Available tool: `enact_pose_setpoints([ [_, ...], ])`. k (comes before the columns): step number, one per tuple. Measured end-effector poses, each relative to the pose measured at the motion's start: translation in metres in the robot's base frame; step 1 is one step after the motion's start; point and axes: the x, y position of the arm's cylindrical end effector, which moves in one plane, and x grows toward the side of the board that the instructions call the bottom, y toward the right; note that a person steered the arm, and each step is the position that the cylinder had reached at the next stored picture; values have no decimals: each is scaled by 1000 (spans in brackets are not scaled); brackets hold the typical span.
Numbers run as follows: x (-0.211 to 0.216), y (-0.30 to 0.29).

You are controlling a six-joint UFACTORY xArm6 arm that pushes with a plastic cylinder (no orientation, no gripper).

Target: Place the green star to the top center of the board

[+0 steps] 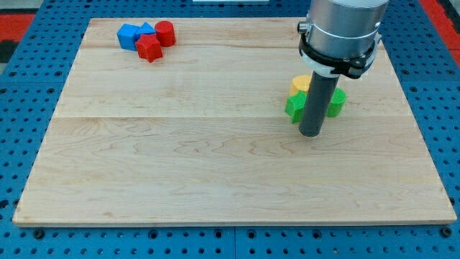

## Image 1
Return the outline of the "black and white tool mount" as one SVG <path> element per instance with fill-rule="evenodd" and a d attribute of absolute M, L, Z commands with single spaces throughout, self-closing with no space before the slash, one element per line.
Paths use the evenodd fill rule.
<path fill-rule="evenodd" d="M 303 62 L 320 76 L 334 78 L 344 75 L 351 79 L 358 79 L 372 66 L 381 38 L 381 34 L 377 33 L 371 48 L 356 58 L 332 58 L 321 54 L 311 47 L 305 34 L 300 35 L 298 49 Z"/>

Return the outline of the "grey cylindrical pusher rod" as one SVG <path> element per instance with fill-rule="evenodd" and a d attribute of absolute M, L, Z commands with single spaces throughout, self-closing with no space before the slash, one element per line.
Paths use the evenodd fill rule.
<path fill-rule="evenodd" d="M 320 133 L 338 80 L 338 76 L 325 77 L 313 72 L 299 124 L 302 135 L 315 137 Z"/>

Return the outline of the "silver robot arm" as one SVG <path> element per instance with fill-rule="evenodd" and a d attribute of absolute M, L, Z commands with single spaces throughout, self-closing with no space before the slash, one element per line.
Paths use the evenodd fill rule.
<path fill-rule="evenodd" d="M 299 22 L 299 54 L 313 71 L 299 131 L 317 136 L 341 75 L 358 79 L 369 70 L 381 39 L 388 0 L 312 0 Z"/>

